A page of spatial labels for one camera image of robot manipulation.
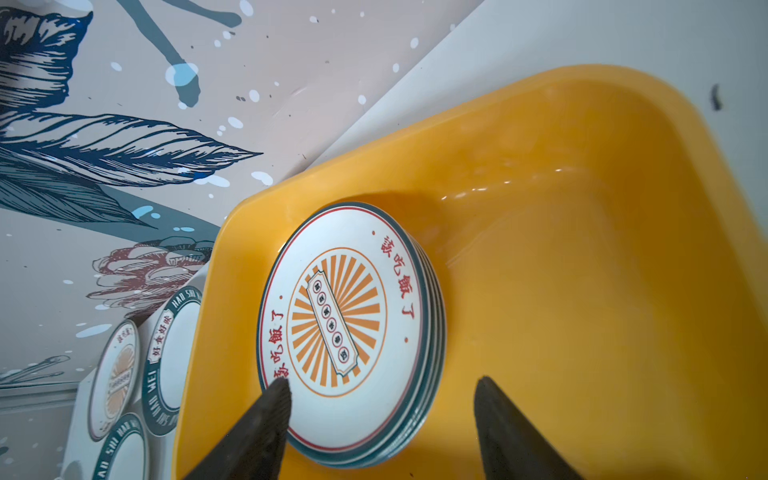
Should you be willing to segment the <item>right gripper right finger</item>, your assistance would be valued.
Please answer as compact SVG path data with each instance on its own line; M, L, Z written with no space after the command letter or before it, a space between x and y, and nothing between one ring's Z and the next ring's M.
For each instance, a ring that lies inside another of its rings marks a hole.
M477 383L474 416L486 478L581 477L488 376Z

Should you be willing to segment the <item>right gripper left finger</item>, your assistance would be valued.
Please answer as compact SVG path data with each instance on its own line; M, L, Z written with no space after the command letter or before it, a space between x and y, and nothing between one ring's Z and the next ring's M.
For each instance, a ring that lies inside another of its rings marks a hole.
M278 478L286 447L291 407L289 382L279 378L186 477Z

